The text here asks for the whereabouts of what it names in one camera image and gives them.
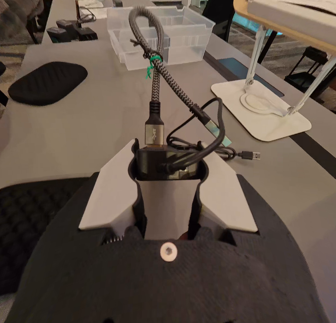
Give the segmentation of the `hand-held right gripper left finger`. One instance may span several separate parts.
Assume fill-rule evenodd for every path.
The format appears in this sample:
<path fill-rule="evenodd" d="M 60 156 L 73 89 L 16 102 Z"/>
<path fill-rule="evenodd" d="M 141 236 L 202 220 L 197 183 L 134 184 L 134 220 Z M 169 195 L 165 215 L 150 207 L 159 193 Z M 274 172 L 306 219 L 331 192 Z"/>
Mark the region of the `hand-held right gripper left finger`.
<path fill-rule="evenodd" d="M 136 180 L 139 141 L 131 140 L 100 170 L 79 223 L 80 230 L 110 228 L 124 235 L 136 226 L 143 235 L 143 198 Z"/>

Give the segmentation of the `black foam wrist rest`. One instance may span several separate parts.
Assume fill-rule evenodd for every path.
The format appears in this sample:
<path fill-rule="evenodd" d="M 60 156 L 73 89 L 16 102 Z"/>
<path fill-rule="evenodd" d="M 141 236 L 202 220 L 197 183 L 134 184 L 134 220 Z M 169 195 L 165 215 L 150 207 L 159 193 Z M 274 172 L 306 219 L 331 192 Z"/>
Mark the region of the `black foam wrist rest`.
<path fill-rule="evenodd" d="M 0 295 L 15 293 L 47 226 L 89 177 L 25 182 L 0 190 Z"/>
<path fill-rule="evenodd" d="M 9 97 L 20 104 L 34 107 L 59 102 L 88 76 L 82 65 L 54 61 L 41 65 L 17 79 L 8 89 Z"/>

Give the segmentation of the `black battery chargers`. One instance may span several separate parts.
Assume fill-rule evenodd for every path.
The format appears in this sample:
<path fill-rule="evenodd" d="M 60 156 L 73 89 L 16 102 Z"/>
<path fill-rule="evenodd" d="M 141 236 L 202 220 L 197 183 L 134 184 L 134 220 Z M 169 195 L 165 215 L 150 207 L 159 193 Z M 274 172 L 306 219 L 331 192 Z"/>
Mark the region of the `black battery chargers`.
<path fill-rule="evenodd" d="M 69 43 L 72 41 L 98 40 L 98 35 L 90 27 L 72 20 L 57 20 L 56 27 L 47 28 L 47 34 L 52 43 Z"/>

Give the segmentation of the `white document stand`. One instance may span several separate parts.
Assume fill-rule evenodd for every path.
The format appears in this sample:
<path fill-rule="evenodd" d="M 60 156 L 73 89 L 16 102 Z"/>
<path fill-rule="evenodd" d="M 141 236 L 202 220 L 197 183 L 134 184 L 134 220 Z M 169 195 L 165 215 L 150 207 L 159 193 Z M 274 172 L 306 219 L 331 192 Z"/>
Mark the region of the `white document stand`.
<path fill-rule="evenodd" d="M 335 16 L 331 12 L 315 7 L 295 6 L 302 6 Z M 224 106 L 254 138 L 270 142 L 311 129 L 310 121 L 298 113 L 298 111 L 321 81 L 333 69 L 335 66 L 335 56 L 330 55 L 329 60 L 300 101 L 290 106 L 263 84 L 254 80 L 255 69 L 266 32 L 267 28 L 259 25 L 246 78 L 213 84 L 211 90 L 213 94 L 222 99 Z"/>

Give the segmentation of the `clear plastic organizer box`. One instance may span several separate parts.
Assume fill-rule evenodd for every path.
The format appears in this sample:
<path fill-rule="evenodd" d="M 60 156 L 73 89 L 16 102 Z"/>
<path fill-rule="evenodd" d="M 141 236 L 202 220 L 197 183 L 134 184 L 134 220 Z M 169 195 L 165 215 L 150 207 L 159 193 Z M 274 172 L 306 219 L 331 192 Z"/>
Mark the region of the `clear plastic organizer box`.
<path fill-rule="evenodd" d="M 215 22 L 187 7 L 148 8 L 163 27 L 164 65 L 186 64 L 203 59 Z M 131 9 L 132 7 L 107 8 L 107 31 L 120 63 L 128 70 L 145 69 L 149 62 L 143 58 L 143 50 L 130 41 L 135 40 L 129 25 Z"/>

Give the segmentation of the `dark desk mat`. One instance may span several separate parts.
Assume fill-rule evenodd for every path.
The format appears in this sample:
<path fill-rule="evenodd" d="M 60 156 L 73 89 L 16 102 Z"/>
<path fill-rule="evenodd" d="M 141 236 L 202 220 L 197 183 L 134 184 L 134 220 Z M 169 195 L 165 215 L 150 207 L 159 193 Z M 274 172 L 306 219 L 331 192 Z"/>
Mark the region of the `dark desk mat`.
<path fill-rule="evenodd" d="M 248 68 L 239 62 L 235 58 L 224 58 L 218 60 L 220 64 L 222 64 L 225 68 L 227 68 L 231 73 L 233 73 L 238 79 L 245 79 L 247 76 Z M 265 81 L 259 75 L 254 76 L 254 80 L 257 80 L 269 90 L 271 90 L 274 94 L 279 96 L 280 98 L 284 96 L 284 94 L 275 88 L 273 85 Z"/>

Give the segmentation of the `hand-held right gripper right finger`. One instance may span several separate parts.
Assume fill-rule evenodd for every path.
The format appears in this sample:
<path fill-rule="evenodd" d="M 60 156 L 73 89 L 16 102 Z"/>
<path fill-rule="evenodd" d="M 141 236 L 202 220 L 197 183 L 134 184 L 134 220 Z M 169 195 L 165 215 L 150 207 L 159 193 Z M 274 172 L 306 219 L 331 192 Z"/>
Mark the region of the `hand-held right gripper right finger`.
<path fill-rule="evenodd" d="M 195 235 L 200 227 L 210 228 L 214 235 L 222 235 L 224 230 L 258 232 L 236 172 L 217 153 L 210 153 L 200 165 L 190 235 Z"/>

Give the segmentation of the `black office chair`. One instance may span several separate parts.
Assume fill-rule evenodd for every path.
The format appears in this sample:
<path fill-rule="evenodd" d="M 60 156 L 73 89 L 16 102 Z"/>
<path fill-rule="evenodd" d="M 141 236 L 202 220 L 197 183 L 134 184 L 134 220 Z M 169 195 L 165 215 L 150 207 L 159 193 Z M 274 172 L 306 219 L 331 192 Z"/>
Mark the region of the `black office chair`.
<path fill-rule="evenodd" d="M 297 69 L 298 65 L 302 62 L 304 58 L 312 60 L 313 65 L 309 68 L 308 71 L 295 73 L 294 71 Z M 324 66 L 327 61 L 328 58 L 326 52 L 323 52 L 311 46 L 307 47 L 302 57 L 295 65 L 295 67 L 292 69 L 292 71 L 289 73 L 289 75 L 285 76 L 284 81 L 289 83 L 302 93 L 305 93 L 316 78 L 313 74 L 317 71 L 319 67 Z M 334 66 L 333 69 L 327 74 L 327 76 L 313 91 L 310 97 L 313 100 L 317 101 L 318 103 L 323 103 L 323 101 L 321 99 L 318 99 L 318 97 L 327 89 L 329 85 L 335 82 L 335 77 L 336 77 L 336 69 Z"/>

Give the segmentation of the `green twist tie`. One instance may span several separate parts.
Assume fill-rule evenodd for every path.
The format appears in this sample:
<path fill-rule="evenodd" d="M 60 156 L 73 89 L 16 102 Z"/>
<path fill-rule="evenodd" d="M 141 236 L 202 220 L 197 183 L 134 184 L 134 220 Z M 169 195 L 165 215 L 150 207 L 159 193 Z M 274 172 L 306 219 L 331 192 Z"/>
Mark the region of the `green twist tie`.
<path fill-rule="evenodd" d="M 155 55 L 149 54 L 148 59 L 149 59 L 149 66 L 147 66 L 145 78 L 152 79 L 152 70 L 155 68 L 154 61 L 162 62 L 162 57 L 159 54 L 155 54 Z"/>

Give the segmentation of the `instruction sheet on stand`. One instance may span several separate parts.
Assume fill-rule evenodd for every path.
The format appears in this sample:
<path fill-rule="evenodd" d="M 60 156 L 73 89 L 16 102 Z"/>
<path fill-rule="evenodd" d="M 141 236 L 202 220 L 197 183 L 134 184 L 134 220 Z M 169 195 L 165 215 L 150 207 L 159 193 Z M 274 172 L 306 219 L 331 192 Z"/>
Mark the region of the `instruction sheet on stand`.
<path fill-rule="evenodd" d="M 335 16 L 275 0 L 234 0 L 237 14 L 335 56 Z"/>

